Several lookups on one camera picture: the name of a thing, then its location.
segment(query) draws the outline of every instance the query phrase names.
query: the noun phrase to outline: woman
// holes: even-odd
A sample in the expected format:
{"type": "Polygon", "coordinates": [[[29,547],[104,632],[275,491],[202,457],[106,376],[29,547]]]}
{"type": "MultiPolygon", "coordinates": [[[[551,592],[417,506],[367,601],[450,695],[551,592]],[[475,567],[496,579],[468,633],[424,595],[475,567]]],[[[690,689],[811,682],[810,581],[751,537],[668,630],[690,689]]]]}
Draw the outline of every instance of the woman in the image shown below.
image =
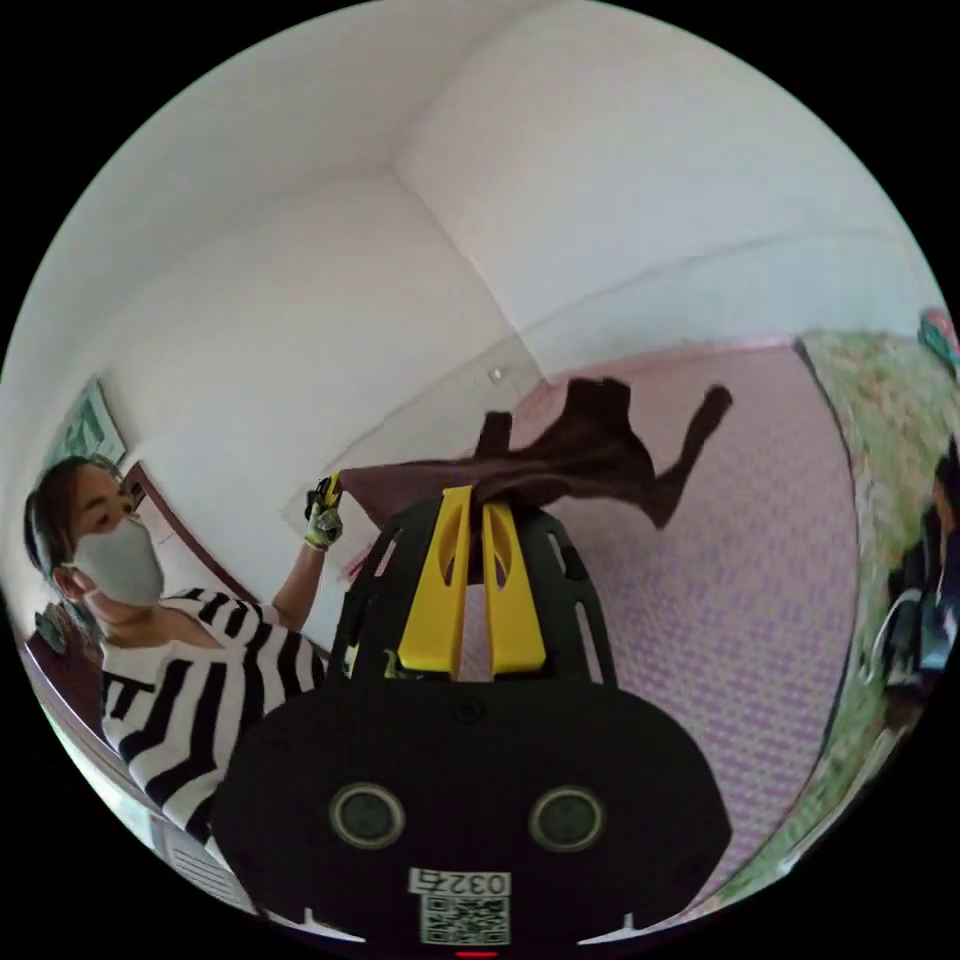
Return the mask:
{"type": "Polygon", "coordinates": [[[107,741],[144,793],[220,862],[210,817],[239,738],[323,679],[300,631],[341,532],[337,511],[315,504],[269,606],[203,589],[161,599],[150,534],[112,467],[69,457],[27,499],[31,562],[100,638],[107,741]]]}

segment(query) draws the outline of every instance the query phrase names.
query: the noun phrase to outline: floral blanket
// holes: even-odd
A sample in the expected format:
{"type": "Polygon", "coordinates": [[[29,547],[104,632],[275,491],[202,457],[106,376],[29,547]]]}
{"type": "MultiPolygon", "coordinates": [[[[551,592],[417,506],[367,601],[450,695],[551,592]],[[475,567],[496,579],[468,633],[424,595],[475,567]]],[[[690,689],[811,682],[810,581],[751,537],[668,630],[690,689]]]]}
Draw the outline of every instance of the floral blanket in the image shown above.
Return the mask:
{"type": "Polygon", "coordinates": [[[848,791],[884,730],[883,678],[858,673],[889,607],[887,576],[920,536],[937,461],[960,435],[960,389],[918,342],[876,334],[814,333],[798,352],[833,408],[847,446],[860,543],[851,654],[821,760],[780,829],[693,912],[728,906],[782,876],[784,860],[848,791]]]}

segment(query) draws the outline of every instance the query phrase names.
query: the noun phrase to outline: ceiling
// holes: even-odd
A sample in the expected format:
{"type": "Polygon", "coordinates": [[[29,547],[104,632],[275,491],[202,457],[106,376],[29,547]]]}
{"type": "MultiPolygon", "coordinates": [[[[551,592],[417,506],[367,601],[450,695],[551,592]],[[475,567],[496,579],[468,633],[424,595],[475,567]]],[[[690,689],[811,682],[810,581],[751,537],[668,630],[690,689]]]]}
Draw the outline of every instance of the ceiling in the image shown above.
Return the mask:
{"type": "MultiPolygon", "coordinates": [[[[34,279],[3,379],[83,339],[173,260],[332,178],[383,170],[485,41],[550,0],[378,0],[287,30],[202,77],[93,180],[34,279]]],[[[24,382],[33,375],[24,370],[24,382]]]]}

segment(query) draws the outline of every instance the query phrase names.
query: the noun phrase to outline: brown cloth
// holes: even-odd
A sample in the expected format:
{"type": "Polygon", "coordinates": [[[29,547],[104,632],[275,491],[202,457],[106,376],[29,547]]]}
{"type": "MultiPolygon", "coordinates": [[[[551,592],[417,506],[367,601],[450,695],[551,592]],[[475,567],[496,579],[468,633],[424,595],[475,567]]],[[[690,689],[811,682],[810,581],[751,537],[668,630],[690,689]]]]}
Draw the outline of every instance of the brown cloth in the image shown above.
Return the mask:
{"type": "Polygon", "coordinates": [[[508,449],[511,415],[488,413],[471,457],[347,469],[340,481],[380,529],[395,514],[441,496],[447,487],[472,486],[474,507],[491,500],[545,507],[565,496],[623,500],[662,530],[732,404],[725,387],[711,387],[690,421],[679,459],[659,476],[630,428],[630,388],[618,380],[578,378],[567,387],[560,416],[521,450],[508,449]]]}

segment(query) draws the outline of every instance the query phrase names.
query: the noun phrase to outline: number label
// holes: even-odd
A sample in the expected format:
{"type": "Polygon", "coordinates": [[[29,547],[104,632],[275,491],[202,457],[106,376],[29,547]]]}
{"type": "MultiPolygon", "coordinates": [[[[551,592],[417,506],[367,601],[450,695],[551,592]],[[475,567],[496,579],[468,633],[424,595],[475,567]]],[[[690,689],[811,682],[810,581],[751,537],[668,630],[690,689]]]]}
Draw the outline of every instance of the number label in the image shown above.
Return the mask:
{"type": "Polygon", "coordinates": [[[452,870],[410,870],[410,893],[438,897],[509,897],[509,873],[456,873],[452,870]]]}

